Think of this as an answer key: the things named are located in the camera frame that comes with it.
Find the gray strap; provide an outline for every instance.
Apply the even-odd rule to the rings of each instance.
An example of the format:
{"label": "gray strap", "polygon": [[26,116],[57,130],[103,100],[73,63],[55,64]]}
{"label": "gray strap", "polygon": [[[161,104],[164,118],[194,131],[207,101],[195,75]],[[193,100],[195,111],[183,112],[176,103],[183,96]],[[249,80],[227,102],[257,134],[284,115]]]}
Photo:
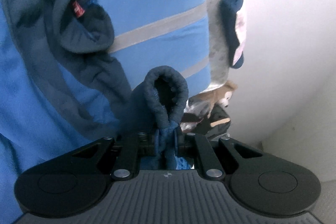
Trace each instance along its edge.
{"label": "gray strap", "polygon": [[200,62],[196,63],[194,66],[187,68],[186,70],[182,71],[181,74],[184,78],[188,78],[197,72],[204,69],[209,64],[209,57],[205,57]]}
{"label": "gray strap", "polygon": [[108,53],[116,52],[146,40],[176,31],[201,20],[206,15],[207,6],[206,2],[204,2],[186,12],[123,33],[115,37],[113,45],[108,49]]}

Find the crosshair emblem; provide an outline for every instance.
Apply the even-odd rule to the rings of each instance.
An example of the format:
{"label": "crosshair emblem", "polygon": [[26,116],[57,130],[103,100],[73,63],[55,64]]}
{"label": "crosshair emblem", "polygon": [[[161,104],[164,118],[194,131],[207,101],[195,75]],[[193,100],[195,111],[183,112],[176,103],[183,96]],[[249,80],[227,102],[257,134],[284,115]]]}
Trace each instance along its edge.
{"label": "crosshair emblem", "polygon": [[170,178],[173,174],[172,173],[169,173],[169,172],[167,172],[167,173],[165,173],[165,174],[163,174],[166,178]]}

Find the red tag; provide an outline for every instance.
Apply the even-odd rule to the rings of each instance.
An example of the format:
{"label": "red tag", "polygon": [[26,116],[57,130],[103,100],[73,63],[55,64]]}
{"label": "red tag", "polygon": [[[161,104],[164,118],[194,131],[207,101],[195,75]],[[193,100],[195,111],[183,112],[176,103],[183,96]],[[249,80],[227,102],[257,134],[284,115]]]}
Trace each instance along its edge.
{"label": "red tag", "polygon": [[79,3],[76,0],[72,3],[72,6],[73,6],[73,11],[75,12],[77,18],[84,15],[85,10],[79,5]]}

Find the stuffed animal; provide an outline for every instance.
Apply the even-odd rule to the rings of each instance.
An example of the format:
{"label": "stuffed animal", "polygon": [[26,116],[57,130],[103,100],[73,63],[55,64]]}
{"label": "stuffed animal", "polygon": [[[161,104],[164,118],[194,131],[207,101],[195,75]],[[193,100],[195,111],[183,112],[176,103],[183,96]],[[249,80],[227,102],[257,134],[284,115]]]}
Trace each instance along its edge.
{"label": "stuffed animal", "polygon": [[231,99],[231,96],[232,96],[233,92],[237,88],[238,88],[238,86],[235,83],[228,80],[220,88],[217,88],[217,89],[211,90],[211,91],[207,91],[207,92],[204,92],[204,93],[199,93],[198,95],[192,97],[190,100],[208,101],[209,104],[210,104],[209,115],[208,115],[208,117],[209,117],[215,103],[218,103],[222,108],[228,106],[229,100]]}

